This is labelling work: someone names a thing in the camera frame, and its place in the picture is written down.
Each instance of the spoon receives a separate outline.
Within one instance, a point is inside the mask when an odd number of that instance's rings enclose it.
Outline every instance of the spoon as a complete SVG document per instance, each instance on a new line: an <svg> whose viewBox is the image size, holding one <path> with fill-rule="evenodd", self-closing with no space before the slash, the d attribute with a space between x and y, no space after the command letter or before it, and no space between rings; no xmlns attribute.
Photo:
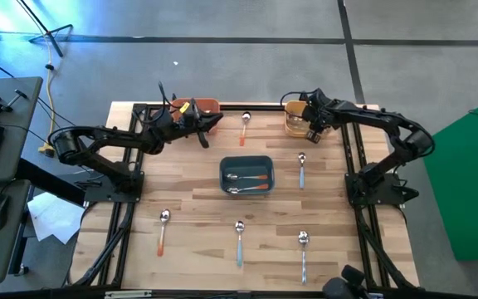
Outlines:
<svg viewBox="0 0 478 299"><path fill-rule="evenodd" d="M298 154L298 160L300 161L300 189L304 188L304 162L305 162L305 153L301 152Z"/></svg>
<svg viewBox="0 0 478 299"><path fill-rule="evenodd" d="M245 112L242 114L241 116L242 118L242 134L241 134L241 138L239 140L239 145L240 146L244 146L245 145L245 131L246 131L246 123L250 120L251 118L251 115L250 115L250 112Z"/></svg>
<svg viewBox="0 0 478 299"><path fill-rule="evenodd" d="M159 220L162 222L162 234L159 237L159 244L158 244L159 257L163 256L163 236L165 234L165 224L167 224L170 218L171 218L171 212L169 212L169 210L167 209L163 210L162 213L159 215Z"/></svg>
<svg viewBox="0 0 478 299"><path fill-rule="evenodd" d="M298 242L302 244L302 284L307 283L307 275L305 273L305 245L309 242L309 234L306 231L301 231L298 234Z"/></svg>
<svg viewBox="0 0 478 299"><path fill-rule="evenodd" d="M226 189L226 192L231 193L231 194L238 194L241 191L256 190L256 189L268 189L268 188L269 188L269 184L261 184L261 185L256 186L256 187L248 187L248 188L243 188L243 189L239 189L239 188L235 188L235 187L229 187L229 188Z"/></svg>
<svg viewBox="0 0 478 299"><path fill-rule="evenodd" d="M240 176L237 175L237 174L227 174L227 175L226 175L226 178L229 179L229 180L237 180L237 179L268 179L269 176L266 175L266 174L263 174L263 175L251 175L251 176L240 177Z"/></svg>
<svg viewBox="0 0 478 299"><path fill-rule="evenodd" d="M239 240L237 242L237 266L242 266L242 241L241 235L242 232L245 230L245 224L242 221L236 222L236 230L239 233Z"/></svg>

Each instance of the white paper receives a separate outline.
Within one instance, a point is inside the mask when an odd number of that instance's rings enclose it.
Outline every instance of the white paper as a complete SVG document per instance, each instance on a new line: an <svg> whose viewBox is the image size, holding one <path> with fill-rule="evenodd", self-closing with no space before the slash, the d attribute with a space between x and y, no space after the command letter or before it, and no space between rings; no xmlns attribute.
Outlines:
<svg viewBox="0 0 478 299"><path fill-rule="evenodd" d="M47 192L27 204L38 241L54 235L66 244L79 230L84 208Z"/></svg>

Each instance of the yellow cable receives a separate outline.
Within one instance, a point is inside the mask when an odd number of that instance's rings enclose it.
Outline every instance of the yellow cable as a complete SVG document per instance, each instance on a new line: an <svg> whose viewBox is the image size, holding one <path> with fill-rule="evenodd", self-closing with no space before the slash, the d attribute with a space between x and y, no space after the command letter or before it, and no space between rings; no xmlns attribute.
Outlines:
<svg viewBox="0 0 478 299"><path fill-rule="evenodd" d="M19 0L16 0L16 2L23 8L23 10L31 18L31 20L34 22L34 25L37 26L38 31L41 34L41 37L43 37L44 42L46 42L47 50L49 52L49 62L47 64L50 65L52 63L52 55L51 55L51 47L49 47L49 41L46 38L46 33L43 32L43 30L40 28L40 25L38 25L34 17L31 16L31 13L29 13L29 11L26 10L26 8L22 5L22 3L19 2ZM51 124L49 125L49 134L50 134L53 132L53 129L55 126L55 105L51 97L51 70L50 69L47 69L46 92L47 92L47 98L49 98L49 106L51 107ZM53 150L53 148L47 143L44 143L42 147L38 148L38 151L42 153L45 152L46 150Z"/></svg>

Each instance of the wooden tabletop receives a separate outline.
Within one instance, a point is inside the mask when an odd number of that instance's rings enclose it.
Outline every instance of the wooden tabletop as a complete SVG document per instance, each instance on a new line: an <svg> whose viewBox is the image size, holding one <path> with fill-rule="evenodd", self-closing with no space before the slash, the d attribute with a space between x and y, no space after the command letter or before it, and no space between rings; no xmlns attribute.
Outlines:
<svg viewBox="0 0 478 299"><path fill-rule="evenodd" d="M107 126L127 130L132 106L133 102L112 103ZM209 149L191 136L165 145L162 154L144 156L144 190L134 214L123 288L319 291L330 278L340 276L344 265L362 269L354 211L344 187L347 169L340 132L330 132L315 145L285 135L283 112L252 111L246 144L240 147L241 114L224 111L218 132L207 136ZM361 126L361 131L368 162L388 155L382 130ZM123 151L104 148L100 153L116 161L122 159ZM301 151L307 154L304 190L298 185ZM272 193L240 198L224 194L219 189L221 159L259 154L274 162ZM359 169L356 157L354 164ZM164 208L171 210L171 220L164 255L158 257L159 215ZM111 209L112 203L98 203L85 216L73 256L73 280L82 277L105 245ZM417 285L401 213L378 206L378 219L386 252L407 280ZM236 264L237 220L245 224L243 267ZM300 230L310 235L305 286L300 283ZM373 254L371 260L378 282Z"/></svg>

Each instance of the concrete floor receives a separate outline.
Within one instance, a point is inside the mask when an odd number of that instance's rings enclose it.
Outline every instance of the concrete floor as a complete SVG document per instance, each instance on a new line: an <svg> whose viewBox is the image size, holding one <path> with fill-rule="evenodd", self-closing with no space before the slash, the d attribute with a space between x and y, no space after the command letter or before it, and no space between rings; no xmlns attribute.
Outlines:
<svg viewBox="0 0 478 299"><path fill-rule="evenodd" d="M27 2L49 28L70 22L72 34L82 36L344 37L336 0ZM347 0L346 8L353 38L478 40L477 0ZM36 31L14 1L0 1L0 32ZM159 100L158 80L169 94L222 101L277 102L287 91L315 87L355 100L344 45L68 42L61 47L66 56L53 56L52 94L57 111L78 125L104 124L113 100ZM478 47L357 46L355 54L366 102L398 111L433 134L478 106ZM46 61L41 42L0 41L0 66L14 76L45 79ZM45 87L41 96L46 99ZM45 112L37 109L32 130L45 135L47 126ZM24 157L54 174L79 171L39 155L40 145L30 136ZM400 173L421 194L406 210L421 285L478 295L478 262L453 257L423 162ZM0 291L59 287L73 246L74 241L62 246L54 239L28 244L31 272L9 277ZM62 264L49 258L54 254L64 257Z"/></svg>

